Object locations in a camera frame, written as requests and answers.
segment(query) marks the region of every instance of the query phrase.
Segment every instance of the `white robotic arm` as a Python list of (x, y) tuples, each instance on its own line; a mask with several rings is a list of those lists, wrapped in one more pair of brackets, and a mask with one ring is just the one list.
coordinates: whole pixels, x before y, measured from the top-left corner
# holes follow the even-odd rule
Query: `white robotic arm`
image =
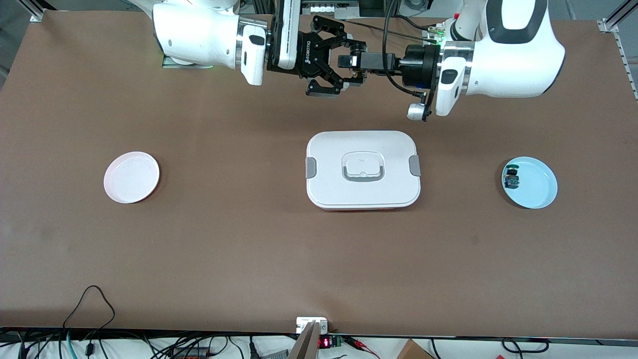
[[(458, 18), (437, 26), (429, 44), (409, 45), (404, 58), (387, 54), (385, 59), (348, 36), (343, 23), (315, 17), (309, 33), (298, 32), (300, 0), (278, 1), (271, 33), (265, 21), (235, 15), (235, 2), (155, 4), (152, 20), (162, 51), (180, 64), (240, 68), (252, 85), (262, 83), (267, 64), (270, 71), (307, 79), (310, 96), (336, 97), (348, 86), (363, 84), (367, 73), (402, 76), (404, 86), (430, 90), (426, 96), (403, 88), (421, 98), (408, 109), (408, 117), (415, 120), (427, 118), (435, 93), (439, 116), (449, 114), (463, 94), (541, 95), (555, 81), (565, 58), (549, 22), (547, 0), (464, 0)], [(340, 77), (329, 66), (331, 50), (340, 46), (350, 49), (350, 55), (338, 61), (339, 67), (352, 70), (350, 78)], [(330, 86), (319, 85), (315, 77)]]
[(152, 21), (159, 46), (182, 65), (240, 68), (251, 85), (261, 85), (266, 22), (232, 13), (235, 0), (166, 0), (155, 4)]
[(447, 20), (436, 114), (446, 116), (459, 95), (534, 97), (560, 73), (565, 48), (549, 21), (547, 0), (465, 0)]

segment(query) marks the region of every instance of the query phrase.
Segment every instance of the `floor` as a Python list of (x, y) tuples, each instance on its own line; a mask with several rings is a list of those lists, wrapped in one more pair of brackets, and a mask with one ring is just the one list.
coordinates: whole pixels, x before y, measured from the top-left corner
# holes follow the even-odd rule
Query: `floor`
[[(139, 11), (127, 0), (48, 0), (59, 10), (128, 10)], [(549, 0), (549, 13), (553, 19), (600, 20), (608, 16), (622, 0)], [(460, 9), (463, 0), (434, 0), (428, 11), (412, 10), (401, 6), (407, 16), (448, 17)], [(29, 15), (16, 0), (0, 0), (0, 88), (10, 71), (22, 37), (29, 24)], [(634, 77), (638, 77), (638, 11), (619, 27), (625, 55)]]
[[(399, 338), (358, 338), (368, 348), (374, 351), (380, 359), (395, 359), (406, 343), (406, 339)], [(175, 339), (151, 339), (151, 344), (158, 348), (165, 348), (175, 342)], [(211, 344), (211, 352), (219, 353), (215, 356), (218, 359), (239, 359), (250, 358), (247, 337), (233, 337), (242, 353), (239, 353), (237, 347), (228, 345), (224, 347), (224, 337), (215, 338)], [(415, 342), (428, 352), (432, 358), (436, 358), (432, 342), (429, 339), (415, 339)], [(87, 341), (71, 342), (73, 351), (79, 358), (85, 358), (84, 348)], [(203, 341), (203, 347), (208, 346), (209, 340)], [(282, 350), (291, 350), (295, 344), (294, 340), (283, 336), (257, 336), (254, 338), (255, 349), (258, 355), (267, 356)], [(0, 357), (16, 358), (18, 357), (18, 345), (0, 348)], [(105, 359), (100, 346), (95, 343), (95, 353), (91, 359)], [(104, 340), (103, 345), (108, 359), (149, 359), (153, 357), (150, 347), (142, 340), (135, 339), (109, 339)], [(437, 339), (435, 342), (436, 350), (440, 359), (497, 359), (502, 356), (503, 359), (520, 359), (518, 354), (512, 354), (505, 351), (501, 347), (500, 341), (477, 341), (477, 340), (448, 340)], [(538, 350), (544, 347), (544, 344), (520, 343), (522, 350)], [(37, 352), (37, 347), (33, 354), (29, 354), (32, 359)], [(67, 343), (61, 345), (61, 354), (58, 352), (57, 342), (51, 342), (44, 347), (39, 359), (70, 359), (72, 355), (69, 352)], [(343, 345), (337, 348), (321, 349), (317, 359), (337, 359), (344, 356), (345, 359), (376, 359), (369, 353), (357, 351), (349, 346)], [(524, 354), (523, 359), (631, 359), (638, 357), (638, 348), (623, 346), (607, 346), (607, 345), (578, 345), (578, 344), (551, 344), (547, 351), (539, 354)]]

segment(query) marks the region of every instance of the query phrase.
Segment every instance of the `table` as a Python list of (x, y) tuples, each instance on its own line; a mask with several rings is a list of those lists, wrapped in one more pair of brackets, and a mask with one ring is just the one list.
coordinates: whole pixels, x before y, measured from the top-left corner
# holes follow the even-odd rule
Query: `table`
[[(346, 29), (380, 50), (378, 31)], [(638, 107), (613, 35), (554, 29), (567, 59), (546, 94), (467, 96), (416, 123), (383, 77), (335, 100), (277, 73), (251, 87), (226, 68), (162, 69), (143, 13), (48, 11), (0, 97), (0, 325), (59, 326), (97, 284), (119, 328), (290, 332), (317, 315), (341, 333), (638, 339)], [(420, 198), (315, 207), (308, 140), (363, 129), (415, 140)], [(161, 181), (117, 204), (102, 177), (134, 150)], [(550, 207), (504, 197), (501, 168), (521, 155), (557, 175)], [(109, 316), (90, 293), (70, 325)]]

